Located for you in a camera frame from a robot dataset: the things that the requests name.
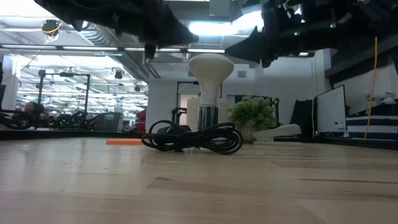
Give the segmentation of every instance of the small plant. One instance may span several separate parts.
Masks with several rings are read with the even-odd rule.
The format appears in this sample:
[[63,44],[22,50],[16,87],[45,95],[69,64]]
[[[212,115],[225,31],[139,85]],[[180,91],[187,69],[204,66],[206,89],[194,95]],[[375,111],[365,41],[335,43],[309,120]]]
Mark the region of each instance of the small plant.
[[245,96],[243,100],[232,106],[229,111],[229,120],[236,127],[251,127],[255,130],[264,130],[276,127],[274,116],[275,108],[269,99],[263,97]]

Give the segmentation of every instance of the orange object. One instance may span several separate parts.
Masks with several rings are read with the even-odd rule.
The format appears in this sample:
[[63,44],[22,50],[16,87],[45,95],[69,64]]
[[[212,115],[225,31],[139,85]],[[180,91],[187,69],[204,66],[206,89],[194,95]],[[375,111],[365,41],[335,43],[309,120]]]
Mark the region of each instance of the orange object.
[[142,145],[141,139],[109,139],[106,144],[137,146]]

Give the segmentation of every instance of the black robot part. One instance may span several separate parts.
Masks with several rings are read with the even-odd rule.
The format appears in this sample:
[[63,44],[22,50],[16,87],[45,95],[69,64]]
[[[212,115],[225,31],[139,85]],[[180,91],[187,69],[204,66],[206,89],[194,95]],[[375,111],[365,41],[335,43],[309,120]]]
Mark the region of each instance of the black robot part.
[[153,46],[185,45],[199,41],[160,0],[35,0],[63,22],[82,30],[83,21],[114,29],[117,35],[138,36],[149,44],[147,56],[153,58]]
[[[292,7],[300,7],[302,14],[294,14]],[[342,49],[358,37],[395,34],[397,7],[398,0],[269,0],[262,5],[262,31],[255,28],[225,54],[266,68],[281,56]]]

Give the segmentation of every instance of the table surface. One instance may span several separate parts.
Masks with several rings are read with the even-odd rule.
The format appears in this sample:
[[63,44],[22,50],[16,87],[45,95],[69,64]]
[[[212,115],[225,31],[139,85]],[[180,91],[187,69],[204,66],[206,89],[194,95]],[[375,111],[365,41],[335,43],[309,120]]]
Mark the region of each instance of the table surface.
[[398,223],[398,151],[0,142],[0,223]]

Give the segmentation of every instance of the coiled black cable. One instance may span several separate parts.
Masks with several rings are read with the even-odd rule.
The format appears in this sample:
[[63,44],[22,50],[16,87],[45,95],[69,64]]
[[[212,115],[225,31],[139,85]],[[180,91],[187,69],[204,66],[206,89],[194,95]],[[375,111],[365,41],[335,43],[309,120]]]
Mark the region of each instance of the coiled black cable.
[[[152,133],[153,128],[161,123],[169,124],[169,130],[173,129],[167,131],[168,133],[178,134]],[[162,120],[154,123],[141,141],[144,145],[160,151],[180,151],[190,147],[202,147],[229,155],[240,150],[243,145],[243,136],[232,123],[217,124],[206,130],[190,132],[174,122]]]

